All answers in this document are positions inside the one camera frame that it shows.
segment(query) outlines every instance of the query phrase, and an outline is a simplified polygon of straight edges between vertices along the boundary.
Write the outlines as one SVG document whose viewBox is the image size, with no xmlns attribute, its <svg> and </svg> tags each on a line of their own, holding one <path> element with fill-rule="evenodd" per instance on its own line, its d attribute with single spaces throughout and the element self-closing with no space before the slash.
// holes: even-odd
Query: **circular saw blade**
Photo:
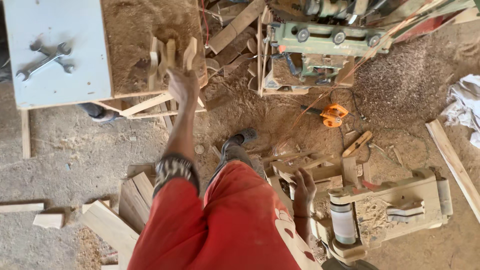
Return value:
<svg viewBox="0 0 480 270">
<path fill-rule="evenodd" d="M 302 0 L 265 0 L 270 12 L 276 21 L 306 23 L 315 18 L 315 15 L 303 14 L 304 1 Z"/>
</svg>

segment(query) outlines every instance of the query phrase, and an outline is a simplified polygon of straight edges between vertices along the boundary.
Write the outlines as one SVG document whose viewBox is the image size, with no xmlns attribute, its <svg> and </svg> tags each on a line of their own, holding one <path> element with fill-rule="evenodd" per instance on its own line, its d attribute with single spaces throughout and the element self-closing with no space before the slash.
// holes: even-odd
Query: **person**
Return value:
<svg viewBox="0 0 480 270">
<path fill-rule="evenodd" d="M 195 72 L 168 74 L 179 114 L 156 168 L 150 216 L 128 269 L 321 269 L 310 249 L 312 176 L 303 169 L 295 172 L 294 213 L 288 213 L 241 147 L 257 137 L 254 129 L 223 145 L 202 209 L 193 162 L 198 79 Z"/>
</svg>

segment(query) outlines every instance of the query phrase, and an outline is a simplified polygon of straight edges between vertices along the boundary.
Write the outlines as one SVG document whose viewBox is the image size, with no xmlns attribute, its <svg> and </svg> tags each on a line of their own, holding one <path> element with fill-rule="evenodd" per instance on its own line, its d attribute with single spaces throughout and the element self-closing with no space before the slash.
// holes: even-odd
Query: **dirt floor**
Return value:
<svg viewBox="0 0 480 270">
<path fill-rule="evenodd" d="M 444 27 L 432 36 L 394 45 L 355 75 L 355 86 L 336 90 L 333 102 L 358 116 L 347 117 L 350 129 L 370 130 L 372 142 L 386 150 L 364 148 L 375 183 L 410 176 L 410 169 L 439 166 L 450 180 L 454 215 L 440 228 L 411 233 L 368 253 L 367 261 L 379 269 L 478 269 L 479 223 L 454 181 L 424 123 L 437 118 L 446 106 L 448 85 L 473 73 L 480 74 L 480 25 L 476 22 Z M 217 164 L 210 151 L 239 129 L 256 128 L 259 139 L 245 146 L 252 159 L 283 151 L 318 149 L 340 156 L 360 134 L 345 135 L 346 125 L 325 127 L 320 118 L 300 114 L 300 105 L 313 102 L 321 90 L 305 96 L 260 98 L 247 89 L 247 63 L 232 76 L 215 76 L 204 88 L 211 110 L 195 119 L 194 138 L 207 151 L 196 162 L 202 179 L 201 194 Z M 61 230 L 32 225 L 35 213 L 0 214 L 0 270 L 100 269 L 115 262 L 114 250 L 78 218 L 81 205 L 109 197 L 118 206 L 118 182 L 127 165 L 157 161 L 168 134 L 159 119 L 117 120 L 97 124 L 76 106 L 30 112 L 32 158 L 22 159 L 19 113 L 13 88 L 0 85 L 0 202 L 42 200 L 51 212 L 65 212 Z M 357 108 L 352 92 L 355 94 Z M 330 103 L 324 98 L 314 107 Z M 445 127 L 472 181 L 480 190 L 480 149 L 469 143 L 471 129 Z M 404 161 L 402 168 L 390 145 Z"/>
</svg>

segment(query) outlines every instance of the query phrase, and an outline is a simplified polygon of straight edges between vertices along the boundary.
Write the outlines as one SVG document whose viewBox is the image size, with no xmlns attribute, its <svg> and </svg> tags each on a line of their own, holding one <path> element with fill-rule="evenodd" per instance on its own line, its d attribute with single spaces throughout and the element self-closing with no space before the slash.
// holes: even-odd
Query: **woodworking machine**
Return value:
<svg viewBox="0 0 480 270">
<path fill-rule="evenodd" d="M 303 6 L 292 0 L 266 2 L 274 15 L 266 39 L 278 49 L 272 58 L 285 58 L 302 83 L 314 77 L 309 86 L 331 83 L 348 56 L 388 53 L 391 40 L 386 30 L 352 26 L 360 25 L 358 17 L 372 13 L 385 0 L 306 0 Z M 301 66 L 295 66 L 292 54 L 301 54 Z"/>
<path fill-rule="evenodd" d="M 355 188 L 329 189 L 316 199 L 330 201 L 331 218 L 314 212 L 313 234 L 329 258 L 354 267 L 382 241 L 446 224 L 453 214 L 448 180 L 428 169 L 412 171 L 411 178 Z"/>
</svg>

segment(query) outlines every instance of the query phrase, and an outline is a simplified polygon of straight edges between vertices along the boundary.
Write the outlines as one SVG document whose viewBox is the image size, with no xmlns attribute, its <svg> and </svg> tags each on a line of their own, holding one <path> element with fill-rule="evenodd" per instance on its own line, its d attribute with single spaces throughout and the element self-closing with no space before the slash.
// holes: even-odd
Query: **wrench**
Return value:
<svg viewBox="0 0 480 270">
<path fill-rule="evenodd" d="M 34 44 L 30 45 L 30 49 L 32 51 L 39 51 L 43 54 L 45 54 L 47 57 L 50 56 L 50 52 L 45 49 L 45 47 L 43 47 L 42 43 L 40 41 L 35 41 Z M 63 67 L 63 70 L 66 72 L 66 73 L 69 73 L 69 74 L 72 74 L 72 69 L 74 68 L 74 65 L 72 64 L 64 64 L 62 62 L 60 62 L 60 59 L 55 59 L 55 62 L 59 63 L 62 67 Z"/>
<path fill-rule="evenodd" d="M 60 43 L 58 46 L 57 46 L 57 51 L 52 53 L 49 57 L 45 58 L 44 60 L 38 62 L 37 64 L 35 64 L 33 67 L 29 68 L 29 69 L 20 69 L 18 72 L 17 72 L 17 75 L 16 77 L 18 77 L 19 75 L 23 74 L 24 76 L 24 79 L 22 80 L 23 82 L 28 80 L 30 78 L 30 75 L 32 75 L 33 72 L 37 71 L 38 69 L 40 69 L 41 67 L 43 67 L 44 65 L 52 62 L 53 60 L 57 59 L 58 57 L 62 56 L 62 55 L 70 55 L 72 53 L 72 49 L 68 49 L 68 50 L 65 50 L 64 47 L 66 45 L 66 42 L 62 42 Z"/>
</svg>

